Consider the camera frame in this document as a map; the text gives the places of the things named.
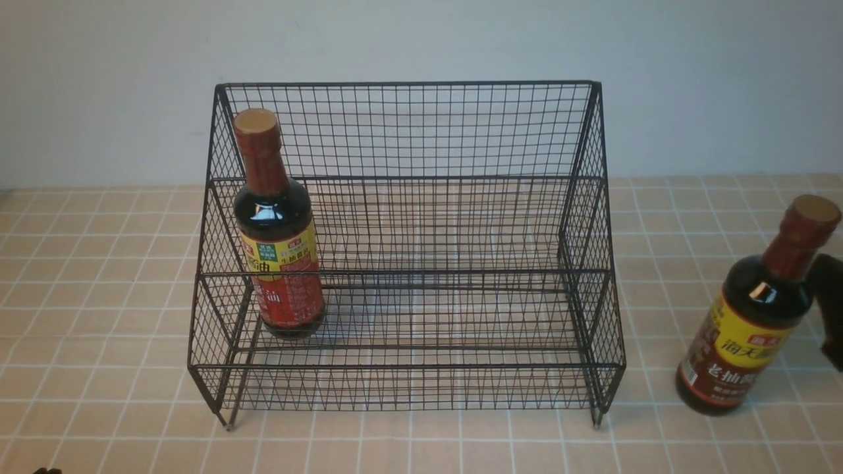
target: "bottle label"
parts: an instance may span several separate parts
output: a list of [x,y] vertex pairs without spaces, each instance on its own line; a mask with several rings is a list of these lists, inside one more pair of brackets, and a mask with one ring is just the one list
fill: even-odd
[[[240,234],[251,272],[317,272],[316,226],[285,240],[266,242]],[[258,275],[254,277],[260,314],[274,326],[295,327],[322,313],[318,275]]]
[[682,361],[685,384],[712,405],[740,405],[791,332],[750,323],[721,294]]

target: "soy sauce bottle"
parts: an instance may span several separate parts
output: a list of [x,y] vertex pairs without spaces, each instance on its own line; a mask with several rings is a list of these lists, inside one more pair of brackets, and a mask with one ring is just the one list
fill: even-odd
[[732,266],[676,370],[676,390],[686,405],[705,415],[740,407],[755,378],[811,308],[808,269],[839,222],[840,209],[833,202],[799,196],[764,254]]
[[274,113],[241,112],[234,118],[234,135],[246,174],[234,216],[249,270],[262,273],[252,278],[261,319],[276,337],[308,337],[325,318],[310,196],[287,177]]

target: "wire mesh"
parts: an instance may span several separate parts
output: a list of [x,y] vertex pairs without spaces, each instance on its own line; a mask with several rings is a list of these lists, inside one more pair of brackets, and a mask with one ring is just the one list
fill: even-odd
[[[313,201],[327,315],[301,341],[263,330],[231,211],[250,107],[278,114]],[[626,359],[599,83],[225,84],[213,110],[189,368],[218,416],[608,411]]]

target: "black wire rack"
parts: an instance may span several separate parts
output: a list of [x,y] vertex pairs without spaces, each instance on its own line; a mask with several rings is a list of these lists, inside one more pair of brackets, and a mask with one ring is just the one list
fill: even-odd
[[[309,191],[327,316],[262,327],[232,201],[232,120],[278,114]],[[626,368],[590,81],[217,86],[188,369],[240,409],[588,408]]]

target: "bottle cap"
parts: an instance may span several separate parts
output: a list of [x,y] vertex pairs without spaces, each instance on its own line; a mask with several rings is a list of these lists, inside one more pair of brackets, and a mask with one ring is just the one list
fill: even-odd
[[843,261],[819,254],[808,272],[808,285],[823,316],[823,354],[843,372]]
[[840,209],[828,199],[803,194],[785,211],[779,231],[792,245],[818,249],[825,245],[840,223]]
[[287,189],[281,159],[281,130],[270,110],[248,109],[234,118],[234,136],[246,172],[246,185],[257,195],[270,196]]

